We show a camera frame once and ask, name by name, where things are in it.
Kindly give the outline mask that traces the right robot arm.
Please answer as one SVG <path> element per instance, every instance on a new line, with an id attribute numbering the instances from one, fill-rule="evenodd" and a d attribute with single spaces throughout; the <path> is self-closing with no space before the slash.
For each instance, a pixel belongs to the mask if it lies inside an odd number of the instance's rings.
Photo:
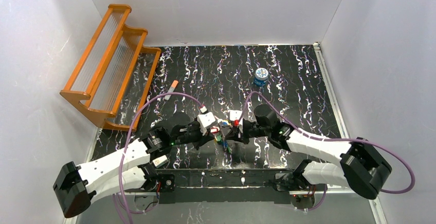
<path id="1" fill-rule="evenodd" d="M 242 111 L 230 110 L 229 140 L 248 143 L 267 137 L 274 147 L 321 159 L 304 159 L 296 169 L 274 182 L 289 189 L 331 184 L 352 189 L 359 196 L 375 199 L 392 173 L 392 167 L 374 146 L 363 142 L 338 141 L 308 133 L 280 121 L 266 104 L 255 108 L 254 122 L 242 118 Z"/>

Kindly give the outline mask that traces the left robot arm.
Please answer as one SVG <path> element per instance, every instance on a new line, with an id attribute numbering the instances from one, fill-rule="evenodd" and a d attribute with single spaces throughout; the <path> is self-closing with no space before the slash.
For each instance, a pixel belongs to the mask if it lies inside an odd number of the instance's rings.
<path id="1" fill-rule="evenodd" d="M 144 138 L 137 138 L 128 149 L 115 151 L 94 161 L 63 165 L 53 190 L 65 218 L 78 216 L 95 201 L 130 189 L 153 191 L 165 181 L 157 169 L 169 159 L 173 146 L 192 143 L 199 147 L 214 139 L 219 131 L 212 113 L 200 114 L 193 121 L 176 112 L 160 121 Z"/>

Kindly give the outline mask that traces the orange capped white highlighter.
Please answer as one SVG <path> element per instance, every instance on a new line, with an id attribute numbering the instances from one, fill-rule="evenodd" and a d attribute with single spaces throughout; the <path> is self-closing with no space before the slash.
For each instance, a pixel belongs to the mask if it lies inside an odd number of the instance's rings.
<path id="1" fill-rule="evenodd" d="M 168 90 L 168 95 L 164 97 L 165 100 L 169 100 L 171 98 L 171 93 L 173 93 L 178 85 L 178 80 L 174 80 Z"/>

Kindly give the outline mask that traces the blue round tin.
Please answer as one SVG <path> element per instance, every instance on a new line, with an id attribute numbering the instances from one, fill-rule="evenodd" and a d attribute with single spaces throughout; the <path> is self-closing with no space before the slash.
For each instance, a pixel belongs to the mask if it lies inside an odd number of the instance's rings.
<path id="1" fill-rule="evenodd" d="M 269 77 L 269 72 L 266 68 L 258 68 L 255 70 L 254 85 L 262 87 L 266 84 Z"/>

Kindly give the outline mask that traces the orange wooden tiered rack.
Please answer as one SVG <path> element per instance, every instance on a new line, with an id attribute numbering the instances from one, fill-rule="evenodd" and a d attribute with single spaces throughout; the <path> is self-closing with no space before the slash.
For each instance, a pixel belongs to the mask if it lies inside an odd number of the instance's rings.
<path id="1" fill-rule="evenodd" d="M 132 8 L 110 4 L 89 44 L 80 57 L 60 95 L 96 127 L 136 130 L 137 112 L 145 104 L 158 66 L 161 49 L 144 45 L 148 31 L 126 24 Z M 138 105 L 127 123 L 117 122 L 122 101 L 131 88 L 135 67 L 142 53 L 152 56 L 151 68 L 145 74 L 145 86 L 139 88 Z"/>

